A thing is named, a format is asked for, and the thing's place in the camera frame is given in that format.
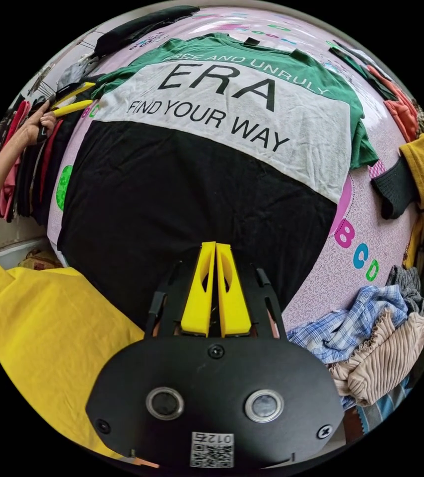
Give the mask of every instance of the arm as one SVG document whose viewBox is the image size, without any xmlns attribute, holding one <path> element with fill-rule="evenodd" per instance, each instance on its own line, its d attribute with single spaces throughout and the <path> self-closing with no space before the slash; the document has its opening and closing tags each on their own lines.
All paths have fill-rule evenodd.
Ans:
<svg viewBox="0 0 424 477">
<path fill-rule="evenodd" d="M 51 113 L 45 114 L 48 102 L 29 118 L 24 125 L 10 138 L 10 141 L 0 152 L 0 191 L 5 183 L 8 173 L 22 151 L 32 144 L 36 144 L 40 124 L 46 126 L 48 135 L 51 134 L 55 125 L 55 117 Z"/>
</svg>

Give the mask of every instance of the blue checkered shirt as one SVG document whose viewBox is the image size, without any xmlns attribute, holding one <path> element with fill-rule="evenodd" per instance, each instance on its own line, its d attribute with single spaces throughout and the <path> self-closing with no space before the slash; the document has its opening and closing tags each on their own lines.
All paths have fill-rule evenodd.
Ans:
<svg viewBox="0 0 424 477">
<path fill-rule="evenodd" d="M 371 337 L 376 319 L 389 309 L 397 328 L 407 319 L 407 305 L 399 285 L 360 289 L 350 310 L 331 312 L 318 321 L 288 332 L 288 340 L 311 351 L 323 363 L 347 360 L 355 348 Z"/>
</svg>

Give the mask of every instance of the label sticker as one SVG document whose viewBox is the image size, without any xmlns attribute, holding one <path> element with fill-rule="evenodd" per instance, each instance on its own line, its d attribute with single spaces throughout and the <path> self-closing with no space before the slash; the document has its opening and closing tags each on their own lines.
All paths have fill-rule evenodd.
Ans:
<svg viewBox="0 0 424 477">
<path fill-rule="evenodd" d="M 193 432 L 191 467 L 209 469 L 233 467 L 233 434 Z"/>
</svg>

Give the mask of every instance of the white printed panel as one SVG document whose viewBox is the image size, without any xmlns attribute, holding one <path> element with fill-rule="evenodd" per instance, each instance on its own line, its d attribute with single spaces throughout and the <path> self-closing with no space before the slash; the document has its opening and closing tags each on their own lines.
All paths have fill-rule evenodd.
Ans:
<svg viewBox="0 0 424 477">
<path fill-rule="evenodd" d="M 233 467 L 233 434 L 193 432 L 191 467 L 228 469 Z"/>
<path fill-rule="evenodd" d="M 95 120 L 135 121 L 206 137 L 266 162 L 337 204 L 351 159 L 349 105 L 317 94 L 311 81 L 304 87 L 298 77 L 267 72 L 278 76 L 278 67 L 252 60 L 261 71 L 239 64 L 245 58 L 234 59 L 147 65 L 101 98 Z"/>
</svg>

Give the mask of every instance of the screw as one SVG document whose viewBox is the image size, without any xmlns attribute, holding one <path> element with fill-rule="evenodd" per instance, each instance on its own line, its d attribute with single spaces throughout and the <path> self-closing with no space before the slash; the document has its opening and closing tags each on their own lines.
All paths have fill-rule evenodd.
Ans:
<svg viewBox="0 0 424 477">
<path fill-rule="evenodd" d="M 327 437 L 329 437 L 331 435 L 331 433 L 333 432 L 333 428 L 330 424 L 326 424 L 326 426 L 323 426 L 320 428 L 320 430 L 318 431 L 318 439 L 326 439 Z"/>
<path fill-rule="evenodd" d="M 225 354 L 224 348 L 219 344 L 213 344 L 209 348 L 209 356 L 212 359 L 220 359 Z"/>
<path fill-rule="evenodd" d="M 101 434 L 109 434 L 111 432 L 111 426 L 103 419 L 96 421 L 96 427 Z"/>
</svg>

